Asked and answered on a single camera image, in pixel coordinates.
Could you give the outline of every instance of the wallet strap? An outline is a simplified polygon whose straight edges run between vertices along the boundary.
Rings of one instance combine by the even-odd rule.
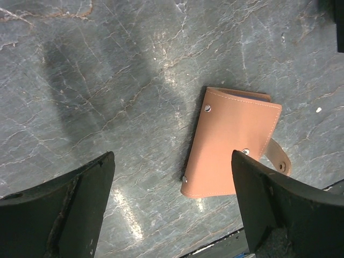
[[[270,139],[265,156],[274,165],[276,170],[284,175],[291,174],[291,162],[282,147],[274,140]]]

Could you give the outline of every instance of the metal rivet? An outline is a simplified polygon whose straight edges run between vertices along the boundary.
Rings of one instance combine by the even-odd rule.
[[[206,105],[206,106],[204,107],[204,111],[205,111],[205,112],[209,112],[210,110],[211,110],[210,105]]]
[[[285,167],[286,167],[286,165],[285,165],[284,162],[281,162],[281,163],[279,164],[279,169],[281,170],[282,173],[285,172]]]
[[[249,149],[243,149],[243,150],[242,150],[242,153],[248,155],[248,154],[249,154]]]

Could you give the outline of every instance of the tan leather wallet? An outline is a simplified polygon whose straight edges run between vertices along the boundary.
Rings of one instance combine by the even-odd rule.
[[[271,135],[282,106],[269,95],[208,87],[203,100],[181,193],[190,198],[235,194],[233,150],[290,174],[291,162]]]

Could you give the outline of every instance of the white stitching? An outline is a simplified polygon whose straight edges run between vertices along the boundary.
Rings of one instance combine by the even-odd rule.
[[[224,90],[224,91],[222,91],[222,90],[219,90],[219,91],[221,91],[222,93],[225,93],[225,94],[230,94],[230,95],[232,95],[232,94],[236,94],[235,92],[230,92],[229,90],[228,90],[228,92],[226,92],[226,90]],[[263,98],[263,99],[265,99],[265,100],[270,100],[270,98],[269,97],[267,97],[267,96],[261,96],[261,95],[258,95],[258,94],[255,94],[255,93],[251,93],[251,92],[246,92],[245,91],[245,93],[237,93],[238,95],[241,95],[241,96],[250,96],[250,97],[256,97],[256,98]]]
[[[216,94],[216,93],[213,93],[213,92],[210,92],[207,90],[207,92],[209,92],[210,94],[214,94],[214,95],[217,95],[217,96],[220,96],[222,98],[228,98],[228,97],[225,97],[225,96],[222,96],[222,95],[219,95],[219,94]],[[240,102],[245,102],[245,103],[249,103],[249,104],[255,104],[255,105],[259,105],[259,106],[268,106],[270,108],[274,108],[274,109],[280,109],[279,107],[277,106],[269,106],[269,105],[263,105],[263,104],[259,104],[259,103],[255,103],[255,102],[249,102],[249,101],[241,101],[239,99],[235,99],[235,98],[228,98],[228,99],[231,99],[233,101],[240,101]]]
[[[272,133],[273,133],[273,129],[274,129],[274,127],[276,126],[277,118],[278,118],[278,116],[279,116],[279,114],[280,114],[280,112],[281,112],[281,109],[280,109],[279,107],[276,107],[276,106],[263,105],[263,104],[259,104],[259,103],[255,103],[255,102],[242,101],[242,100],[235,99],[235,98],[225,97],[225,96],[222,96],[222,95],[219,95],[219,94],[210,92],[210,91],[208,91],[208,90],[207,90],[206,92],[209,92],[210,94],[214,94],[214,95],[220,96],[220,97],[222,97],[222,98],[228,98],[228,99],[231,99],[231,100],[233,100],[233,101],[240,101],[240,102],[245,102],[245,103],[249,103],[249,104],[255,104],[255,105],[259,105],[259,106],[267,106],[267,107],[269,107],[269,108],[274,108],[274,109],[278,109],[278,110],[279,110],[279,112],[278,112],[277,115],[276,115],[276,118],[275,118],[275,121],[274,121],[274,123],[273,123],[273,126],[272,126],[272,128],[271,128],[271,130],[270,130],[270,132],[269,132],[269,135],[268,135],[268,137],[267,137],[267,140],[266,140],[266,142],[265,142],[263,148],[261,149],[261,151],[260,151],[260,153],[259,153],[259,157],[260,157],[261,154],[262,154],[262,152],[263,152],[263,150],[265,149],[265,147],[266,147],[266,145],[267,145],[267,143],[268,143],[268,140],[271,138],[271,135],[272,135]],[[182,192],[183,194],[188,195],[188,196],[222,195],[222,194],[229,195],[229,194],[230,194],[229,192],[209,192],[209,193],[204,193],[204,194],[202,194],[202,195],[191,195],[191,194],[189,194],[189,193],[187,193],[187,192],[185,192],[185,191],[183,191],[183,190],[181,190],[181,192]]]

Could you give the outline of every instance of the gray marble surface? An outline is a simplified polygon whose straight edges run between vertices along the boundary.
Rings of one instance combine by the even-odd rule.
[[[235,196],[180,194],[205,85],[272,95],[292,177],[344,178],[344,54],[318,1],[1,0],[0,20],[0,196],[114,151],[96,257],[179,257],[242,227]]]

